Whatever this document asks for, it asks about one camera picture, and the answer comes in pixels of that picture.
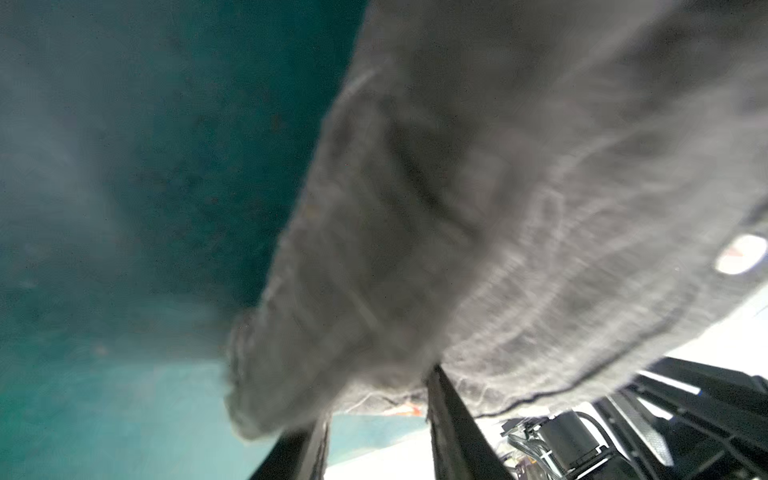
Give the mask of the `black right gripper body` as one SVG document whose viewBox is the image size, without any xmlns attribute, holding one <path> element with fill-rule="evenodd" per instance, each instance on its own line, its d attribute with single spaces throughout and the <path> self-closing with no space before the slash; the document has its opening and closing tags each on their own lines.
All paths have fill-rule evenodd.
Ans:
<svg viewBox="0 0 768 480">
<path fill-rule="evenodd" d="M 501 427 L 515 479 L 764 479 L 767 381 L 664 358 L 617 392 Z"/>
</svg>

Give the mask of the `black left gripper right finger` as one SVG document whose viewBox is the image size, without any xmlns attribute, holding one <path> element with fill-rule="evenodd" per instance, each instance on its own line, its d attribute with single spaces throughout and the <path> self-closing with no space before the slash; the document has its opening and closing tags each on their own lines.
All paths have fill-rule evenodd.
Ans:
<svg viewBox="0 0 768 480">
<path fill-rule="evenodd" d="M 435 478 L 512 480 L 439 365 L 426 387 Z"/>
</svg>

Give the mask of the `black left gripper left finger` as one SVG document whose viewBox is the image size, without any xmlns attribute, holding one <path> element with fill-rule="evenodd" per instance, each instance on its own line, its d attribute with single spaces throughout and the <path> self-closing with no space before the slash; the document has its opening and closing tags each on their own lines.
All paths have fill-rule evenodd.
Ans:
<svg viewBox="0 0 768 480">
<path fill-rule="evenodd" d="M 323 480 L 330 450 L 331 417 L 282 434 L 250 480 Z"/>
</svg>

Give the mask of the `dark grey pinstriped shirt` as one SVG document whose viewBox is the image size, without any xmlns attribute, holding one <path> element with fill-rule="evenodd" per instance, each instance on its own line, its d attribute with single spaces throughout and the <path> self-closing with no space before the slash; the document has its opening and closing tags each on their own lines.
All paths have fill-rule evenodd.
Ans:
<svg viewBox="0 0 768 480">
<path fill-rule="evenodd" d="M 606 395 L 750 298 L 763 1 L 372 1 L 226 407 L 256 439 L 419 402 Z"/>
</svg>

